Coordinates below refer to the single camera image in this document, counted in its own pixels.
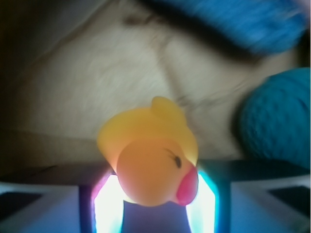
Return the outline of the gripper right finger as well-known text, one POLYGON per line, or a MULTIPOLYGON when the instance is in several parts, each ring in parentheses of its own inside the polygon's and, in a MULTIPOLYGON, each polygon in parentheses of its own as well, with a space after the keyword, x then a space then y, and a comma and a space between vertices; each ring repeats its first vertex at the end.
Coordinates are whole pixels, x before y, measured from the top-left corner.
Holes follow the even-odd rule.
POLYGON ((310 171, 277 160, 200 160, 216 233, 309 233, 310 171))

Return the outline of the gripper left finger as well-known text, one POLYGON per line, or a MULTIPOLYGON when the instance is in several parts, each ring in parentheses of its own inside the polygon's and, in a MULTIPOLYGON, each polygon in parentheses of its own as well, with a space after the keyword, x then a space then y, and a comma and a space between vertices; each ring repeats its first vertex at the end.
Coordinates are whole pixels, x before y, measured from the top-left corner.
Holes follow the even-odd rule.
POLYGON ((96 233, 107 163, 31 167, 0 178, 2 233, 96 233))

